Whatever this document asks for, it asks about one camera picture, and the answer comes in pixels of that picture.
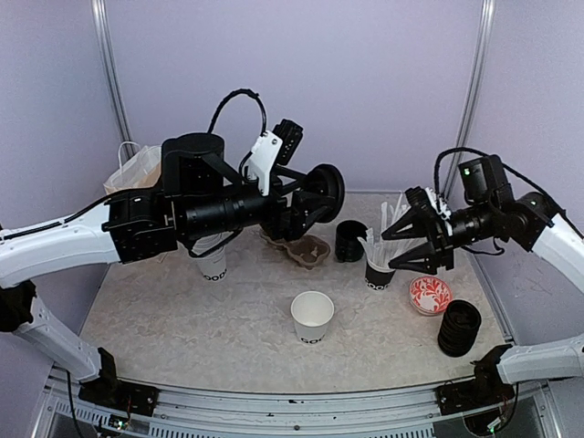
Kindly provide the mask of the stack of black cup lids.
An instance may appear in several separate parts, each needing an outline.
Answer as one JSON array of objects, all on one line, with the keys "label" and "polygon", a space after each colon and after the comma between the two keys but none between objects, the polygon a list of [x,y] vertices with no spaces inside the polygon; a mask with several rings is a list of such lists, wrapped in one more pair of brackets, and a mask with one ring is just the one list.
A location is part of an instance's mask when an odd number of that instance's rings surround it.
[{"label": "stack of black cup lids", "polygon": [[464,356],[473,347],[482,323],[479,310],[470,302],[456,299],[448,304],[438,332],[440,350],[449,357]]}]

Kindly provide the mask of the single white paper cup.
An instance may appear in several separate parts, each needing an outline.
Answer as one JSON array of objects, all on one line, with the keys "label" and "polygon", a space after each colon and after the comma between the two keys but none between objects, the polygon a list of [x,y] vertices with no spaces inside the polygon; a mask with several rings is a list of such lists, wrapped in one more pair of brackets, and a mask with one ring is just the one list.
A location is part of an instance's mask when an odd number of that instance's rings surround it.
[{"label": "single white paper cup", "polygon": [[298,339],[304,344],[315,345],[325,338],[335,307],[326,294],[305,291],[293,299],[290,313]]}]

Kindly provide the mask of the stack of white paper cups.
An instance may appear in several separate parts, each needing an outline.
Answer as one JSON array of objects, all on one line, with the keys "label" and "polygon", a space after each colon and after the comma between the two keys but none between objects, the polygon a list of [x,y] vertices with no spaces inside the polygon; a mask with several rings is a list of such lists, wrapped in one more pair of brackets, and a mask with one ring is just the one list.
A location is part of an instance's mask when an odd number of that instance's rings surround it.
[{"label": "stack of white paper cups", "polygon": [[[193,246],[195,254],[202,254],[204,251],[215,247],[223,240],[221,234],[202,237]],[[226,276],[226,257],[224,248],[221,247],[205,257],[195,258],[195,264],[199,268],[203,278],[209,282],[217,283]]]}]

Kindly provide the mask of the brown paper bag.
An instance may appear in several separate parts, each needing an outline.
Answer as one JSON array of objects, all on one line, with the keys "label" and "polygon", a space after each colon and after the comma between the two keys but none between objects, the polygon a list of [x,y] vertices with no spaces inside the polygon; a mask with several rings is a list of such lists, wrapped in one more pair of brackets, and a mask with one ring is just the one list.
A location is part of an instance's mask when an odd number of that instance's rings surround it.
[{"label": "brown paper bag", "polygon": [[[137,151],[125,162],[122,151],[125,146]],[[162,173],[162,147],[141,146],[133,141],[124,141],[118,148],[118,169],[103,183],[106,194],[126,189],[150,188],[158,182]]]}]

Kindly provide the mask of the black cup lid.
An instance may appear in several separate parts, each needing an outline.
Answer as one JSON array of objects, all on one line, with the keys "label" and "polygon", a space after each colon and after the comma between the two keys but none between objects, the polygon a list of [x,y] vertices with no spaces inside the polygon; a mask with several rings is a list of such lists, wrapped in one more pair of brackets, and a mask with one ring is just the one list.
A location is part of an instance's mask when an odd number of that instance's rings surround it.
[{"label": "black cup lid", "polygon": [[302,188],[310,193],[327,196],[332,199],[332,205],[318,219],[318,223],[330,223],[338,216],[344,203],[345,183],[337,167],[327,163],[319,164],[307,174],[302,183]]}]

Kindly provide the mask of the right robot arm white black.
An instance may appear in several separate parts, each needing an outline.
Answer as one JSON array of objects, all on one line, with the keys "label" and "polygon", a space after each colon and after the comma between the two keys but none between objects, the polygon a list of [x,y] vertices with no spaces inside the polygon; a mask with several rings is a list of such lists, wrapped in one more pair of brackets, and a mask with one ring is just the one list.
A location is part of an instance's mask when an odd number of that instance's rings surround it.
[{"label": "right robot arm white black", "polygon": [[[451,210],[437,187],[406,190],[409,209],[381,236],[386,241],[421,238],[423,242],[395,256],[389,267],[434,275],[441,267],[453,268],[454,249],[499,239],[516,242],[582,289],[583,234],[565,210],[498,155],[475,151],[474,156],[458,166],[466,208]],[[583,338],[497,346],[475,367],[483,371],[468,382],[466,395],[472,403],[485,405],[503,384],[582,376]]]}]

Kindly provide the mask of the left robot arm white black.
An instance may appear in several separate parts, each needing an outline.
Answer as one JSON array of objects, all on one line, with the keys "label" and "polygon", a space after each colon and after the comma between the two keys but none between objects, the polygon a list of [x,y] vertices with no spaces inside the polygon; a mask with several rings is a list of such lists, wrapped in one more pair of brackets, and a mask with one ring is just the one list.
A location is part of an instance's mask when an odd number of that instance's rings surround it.
[{"label": "left robot arm white black", "polygon": [[1,233],[1,329],[26,339],[65,368],[83,390],[110,406],[128,396],[113,356],[84,343],[49,316],[35,279],[69,268],[129,264],[217,238],[223,248],[252,225],[296,241],[335,219],[345,196],[340,171],[320,164],[303,173],[289,162],[303,136],[291,120],[262,128],[237,167],[213,129],[163,142],[161,174],[148,188],[103,196],[69,216]]}]

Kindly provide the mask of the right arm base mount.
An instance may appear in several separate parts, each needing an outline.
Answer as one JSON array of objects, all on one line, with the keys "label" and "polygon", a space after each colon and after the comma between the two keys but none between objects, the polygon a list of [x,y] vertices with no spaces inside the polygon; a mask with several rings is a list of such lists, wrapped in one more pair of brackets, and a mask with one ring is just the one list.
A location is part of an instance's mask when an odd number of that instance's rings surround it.
[{"label": "right arm base mount", "polygon": [[503,354],[511,347],[511,344],[493,347],[475,361],[472,379],[438,386],[434,393],[441,415],[466,412],[513,399],[516,396],[515,386],[503,383],[496,368]]}]

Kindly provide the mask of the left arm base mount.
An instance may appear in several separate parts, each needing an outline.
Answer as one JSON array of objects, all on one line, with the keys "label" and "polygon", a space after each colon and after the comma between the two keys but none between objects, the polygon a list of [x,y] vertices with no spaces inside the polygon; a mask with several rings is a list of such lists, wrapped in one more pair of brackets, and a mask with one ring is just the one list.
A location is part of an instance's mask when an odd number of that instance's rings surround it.
[{"label": "left arm base mount", "polygon": [[80,383],[81,400],[129,414],[153,416],[160,390],[154,386],[122,381],[118,378],[114,357],[102,347],[99,374],[95,379]]}]

